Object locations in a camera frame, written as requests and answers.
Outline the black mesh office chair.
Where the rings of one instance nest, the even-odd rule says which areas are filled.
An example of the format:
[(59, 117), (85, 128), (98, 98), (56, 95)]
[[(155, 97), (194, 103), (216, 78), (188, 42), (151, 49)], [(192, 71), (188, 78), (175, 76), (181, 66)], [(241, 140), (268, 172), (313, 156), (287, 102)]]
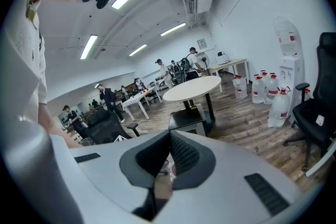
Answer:
[(121, 142), (133, 138), (122, 127), (118, 116), (98, 109), (87, 116), (86, 134), (97, 145)]

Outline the black floor fan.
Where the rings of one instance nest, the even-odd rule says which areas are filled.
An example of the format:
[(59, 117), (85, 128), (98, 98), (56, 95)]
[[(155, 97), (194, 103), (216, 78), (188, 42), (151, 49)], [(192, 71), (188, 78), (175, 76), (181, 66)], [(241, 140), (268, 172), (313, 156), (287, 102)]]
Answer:
[(206, 73), (208, 76), (211, 76), (211, 70), (209, 67), (209, 57), (204, 52), (199, 52), (196, 54), (197, 63), (203, 68), (203, 73)]

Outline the beige round table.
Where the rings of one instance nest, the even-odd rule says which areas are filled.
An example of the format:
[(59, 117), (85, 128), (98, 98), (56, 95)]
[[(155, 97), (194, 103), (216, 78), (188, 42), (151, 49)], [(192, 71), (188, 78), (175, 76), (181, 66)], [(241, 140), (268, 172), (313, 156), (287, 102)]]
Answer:
[(210, 97), (216, 87), (221, 84), (221, 78), (218, 76), (198, 77), (197, 79), (183, 82), (167, 91), (163, 99), (167, 102), (183, 102), (185, 108), (190, 109), (189, 101), (204, 96), (207, 102), (208, 114), (210, 117), (210, 126), (215, 124), (215, 115)]

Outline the white air conditioner unit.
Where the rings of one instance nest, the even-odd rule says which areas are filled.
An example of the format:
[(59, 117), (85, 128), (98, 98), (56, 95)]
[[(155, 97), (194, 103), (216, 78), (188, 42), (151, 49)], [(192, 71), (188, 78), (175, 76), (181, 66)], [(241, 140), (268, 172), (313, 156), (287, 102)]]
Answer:
[(210, 10), (213, 0), (188, 0), (190, 14), (201, 14)]

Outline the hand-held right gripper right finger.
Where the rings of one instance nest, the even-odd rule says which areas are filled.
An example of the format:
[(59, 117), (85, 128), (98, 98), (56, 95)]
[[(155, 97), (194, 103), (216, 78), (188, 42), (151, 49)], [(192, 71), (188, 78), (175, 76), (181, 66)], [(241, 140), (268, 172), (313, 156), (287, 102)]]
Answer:
[(292, 224), (298, 186), (243, 147), (171, 132), (177, 177), (157, 224)]

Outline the white appliance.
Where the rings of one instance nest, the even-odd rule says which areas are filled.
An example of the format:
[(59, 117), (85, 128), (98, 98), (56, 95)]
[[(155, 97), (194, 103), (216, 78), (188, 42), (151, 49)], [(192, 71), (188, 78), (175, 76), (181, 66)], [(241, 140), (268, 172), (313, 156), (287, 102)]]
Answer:
[(230, 62), (230, 59), (229, 59), (228, 55), (226, 55), (225, 53), (223, 53), (221, 51), (217, 53), (216, 63), (218, 65), (224, 65), (224, 64), (229, 63), (229, 62)]

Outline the person's left forearm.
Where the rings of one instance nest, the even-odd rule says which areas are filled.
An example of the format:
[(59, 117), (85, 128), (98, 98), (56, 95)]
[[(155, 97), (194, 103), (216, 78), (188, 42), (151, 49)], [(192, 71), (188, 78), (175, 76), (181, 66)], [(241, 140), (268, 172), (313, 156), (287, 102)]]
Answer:
[(48, 134), (61, 136), (69, 148), (82, 147), (82, 145), (75, 142), (67, 133), (56, 126), (52, 117), (50, 116), (47, 104), (39, 104), (38, 124), (41, 125)]

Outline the black office chair with tag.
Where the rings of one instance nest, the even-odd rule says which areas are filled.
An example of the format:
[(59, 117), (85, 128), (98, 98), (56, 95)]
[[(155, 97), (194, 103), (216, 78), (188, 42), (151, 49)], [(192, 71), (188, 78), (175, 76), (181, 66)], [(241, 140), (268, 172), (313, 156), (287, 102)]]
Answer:
[(289, 143), (302, 141), (306, 142), (306, 158), (302, 167), (307, 172), (311, 156), (312, 144), (317, 145), (321, 151), (321, 157), (327, 155), (336, 139), (336, 33), (323, 32), (319, 38), (317, 47), (318, 78), (312, 98), (305, 100), (305, 89), (310, 86), (308, 83), (301, 83), (296, 90), (301, 92), (301, 103), (292, 110), (295, 117), (292, 126), (297, 126), (303, 133), (302, 137), (289, 139)]

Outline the white-legged side desk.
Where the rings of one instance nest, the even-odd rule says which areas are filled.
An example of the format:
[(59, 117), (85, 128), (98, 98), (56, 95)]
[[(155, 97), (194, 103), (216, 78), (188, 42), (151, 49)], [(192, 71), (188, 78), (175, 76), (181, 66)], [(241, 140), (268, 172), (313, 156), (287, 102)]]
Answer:
[(233, 59), (230, 60), (228, 63), (224, 63), (222, 65), (214, 65), (212, 67), (210, 67), (210, 71), (212, 75), (216, 75), (219, 77), (219, 71), (220, 70), (224, 70), (226, 68), (232, 68), (233, 70), (233, 75), (234, 77), (239, 76), (238, 73), (238, 69), (237, 66), (238, 65), (244, 65), (244, 69), (245, 69), (245, 75), (243, 76), (246, 80), (246, 84), (249, 85), (250, 84), (250, 76), (249, 76), (249, 69), (248, 69), (248, 61), (247, 59)]

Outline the group of clear water bottles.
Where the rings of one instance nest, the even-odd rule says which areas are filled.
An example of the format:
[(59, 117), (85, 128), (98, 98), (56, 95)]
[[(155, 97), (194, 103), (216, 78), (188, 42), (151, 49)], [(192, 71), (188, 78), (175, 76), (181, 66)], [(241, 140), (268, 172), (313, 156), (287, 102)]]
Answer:
[(254, 75), (251, 86), (251, 99), (254, 104), (270, 105), (268, 127), (281, 128), (289, 117), (294, 94), (289, 86), (281, 86), (277, 75), (266, 71)]

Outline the white desk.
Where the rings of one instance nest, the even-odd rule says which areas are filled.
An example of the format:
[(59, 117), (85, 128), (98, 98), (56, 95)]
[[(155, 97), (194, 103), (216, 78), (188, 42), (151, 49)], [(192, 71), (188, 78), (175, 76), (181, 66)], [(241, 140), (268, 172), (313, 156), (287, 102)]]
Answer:
[(306, 177), (310, 177), (314, 173), (316, 173), (333, 156), (334, 152), (336, 151), (336, 138), (331, 139), (331, 141), (332, 143), (328, 147), (327, 152), (324, 154), (324, 156), (305, 173)]

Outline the person's white shirt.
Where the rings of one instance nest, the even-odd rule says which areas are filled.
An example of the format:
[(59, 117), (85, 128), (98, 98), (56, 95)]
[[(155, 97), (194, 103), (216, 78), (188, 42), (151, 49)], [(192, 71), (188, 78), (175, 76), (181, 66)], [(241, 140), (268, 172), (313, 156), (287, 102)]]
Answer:
[(0, 110), (32, 122), (38, 121), (39, 105), (47, 97), (39, 4), (14, 0), (0, 27)]

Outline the white rectangular table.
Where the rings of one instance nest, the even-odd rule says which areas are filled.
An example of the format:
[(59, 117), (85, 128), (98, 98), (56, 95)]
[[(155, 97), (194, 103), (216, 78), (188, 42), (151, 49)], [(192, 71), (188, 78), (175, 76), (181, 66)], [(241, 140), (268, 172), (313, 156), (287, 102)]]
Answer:
[(149, 100), (147, 99), (147, 96), (150, 93), (155, 93), (159, 102), (162, 103), (162, 98), (159, 95), (159, 92), (157, 91), (156, 87), (151, 87), (148, 90), (142, 91), (138, 94), (136, 94), (135, 96), (131, 97), (130, 99), (126, 100), (125, 102), (122, 103), (122, 108), (126, 111), (126, 113), (130, 116), (130, 118), (132, 119), (132, 121), (135, 121), (134, 116), (132, 115), (131, 111), (129, 110), (129, 107), (131, 105), (137, 104), (139, 106), (139, 108), (141, 109), (142, 113), (144, 114), (145, 118), (147, 120), (149, 120), (149, 116), (145, 110), (145, 108), (143, 107), (142, 103), (141, 103), (141, 99), (145, 99), (147, 105), (149, 106)]

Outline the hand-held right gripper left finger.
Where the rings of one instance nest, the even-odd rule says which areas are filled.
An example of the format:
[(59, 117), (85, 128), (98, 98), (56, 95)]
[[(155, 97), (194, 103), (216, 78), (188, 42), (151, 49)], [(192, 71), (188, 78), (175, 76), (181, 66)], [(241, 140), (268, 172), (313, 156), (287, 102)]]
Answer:
[(171, 224), (168, 205), (157, 209), (155, 173), (170, 134), (69, 149), (51, 137), (51, 193), (62, 224)]

